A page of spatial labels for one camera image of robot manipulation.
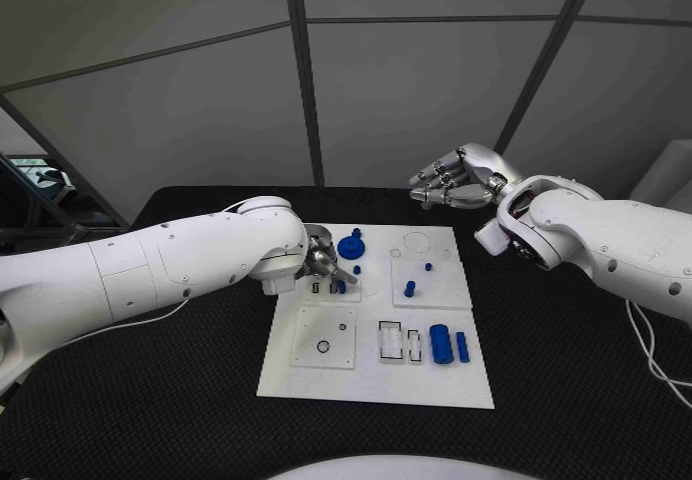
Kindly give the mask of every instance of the robotic hand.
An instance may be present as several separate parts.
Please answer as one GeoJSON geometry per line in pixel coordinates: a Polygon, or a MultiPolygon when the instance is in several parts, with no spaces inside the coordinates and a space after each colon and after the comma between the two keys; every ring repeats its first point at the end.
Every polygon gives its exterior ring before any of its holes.
{"type": "Polygon", "coordinates": [[[246,276],[267,295],[293,290],[305,275],[357,283],[336,265],[328,229],[305,225],[279,197],[247,200],[238,213],[2,257],[0,272],[0,392],[71,339],[246,276]]]}
{"type": "Polygon", "coordinates": [[[632,200],[605,200],[574,180],[524,178],[501,155],[468,144],[410,180],[424,208],[498,204],[476,232],[491,255],[514,248],[543,269],[574,263],[596,285],[692,323],[692,215],[632,200]]]}

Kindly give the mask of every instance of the blue small cylinder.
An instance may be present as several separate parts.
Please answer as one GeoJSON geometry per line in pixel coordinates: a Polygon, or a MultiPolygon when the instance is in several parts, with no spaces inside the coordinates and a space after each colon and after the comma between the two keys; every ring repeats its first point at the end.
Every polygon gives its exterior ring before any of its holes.
{"type": "Polygon", "coordinates": [[[469,358],[469,347],[466,346],[465,332],[457,332],[457,347],[459,347],[459,361],[462,363],[469,363],[472,359],[469,358]]]}
{"type": "Polygon", "coordinates": [[[416,291],[416,282],[411,280],[407,283],[407,289],[404,290],[404,295],[411,298],[414,296],[414,291],[416,291]]]}
{"type": "Polygon", "coordinates": [[[445,365],[455,361],[452,351],[450,329],[447,325],[433,325],[430,327],[430,343],[433,345],[433,360],[445,365]]]}

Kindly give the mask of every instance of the circular hole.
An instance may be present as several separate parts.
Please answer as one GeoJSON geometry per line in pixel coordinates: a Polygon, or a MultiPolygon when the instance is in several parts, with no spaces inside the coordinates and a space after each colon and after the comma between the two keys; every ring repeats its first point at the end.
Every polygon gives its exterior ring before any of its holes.
{"type": "Polygon", "coordinates": [[[674,282],[668,287],[668,293],[671,295],[678,295],[682,292],[682,285],[678,282],[674,282]]]}

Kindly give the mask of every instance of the blue object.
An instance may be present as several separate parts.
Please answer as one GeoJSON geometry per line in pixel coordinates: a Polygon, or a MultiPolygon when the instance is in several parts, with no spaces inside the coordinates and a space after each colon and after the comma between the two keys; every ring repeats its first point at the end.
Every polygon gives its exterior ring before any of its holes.
{"type": "Polygon", "coordinates": [[[411,280],[407,283],[407,289],[404,290],[404,295],[411,298],[414,296],[414,291],[416,291],[416,282],[411,280]]]}
{"type": "Polygon", "coordinates": [[[469,363],[472,360],[469,358],[469,347],[466,346],[465,332],[457,332],[457,347],[459,347],[459,361],[462,363],[469,363]]]}
{"type": "Polygon", "coordinates": [[[455,361],[452,352],[450,329],[447,325],[433,325],[430,327],[430,343],[433,345],[433,360],[445,365],[455,361]]]}
{"type": "Polygon", "coordinates": [[[365,243],[361,240],[361,235],[361,229],[355,228],[351,237],[344,237],[339,240],[336,250],[339,251],[339,255],[346,260],[355,260],[357,258],[361,258],[365,253],[365,243]]]}

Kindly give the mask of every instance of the textured black surface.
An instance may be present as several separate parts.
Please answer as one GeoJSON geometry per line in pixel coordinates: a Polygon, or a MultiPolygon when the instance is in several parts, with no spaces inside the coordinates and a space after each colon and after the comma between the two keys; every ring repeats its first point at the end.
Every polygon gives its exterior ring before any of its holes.
{"type": "MultiPolygon", "coordinates": [[[[491,209],[421,210],[406,191],[181,187],[136,228],[284,196],[306,222],[450,225],[466,266],[496,410],[257,398],[276,299],[244,280],[161,323],[54,352],[0,416],[0,470],[38,479],[266,478],[334,457],[453,457],[545,479],[688,479],[692,411],[646,369],[623,301],[564,265],[492,258],[491,209]]],[[[661,363],[692,334],[652,315],[661,363]]]]}

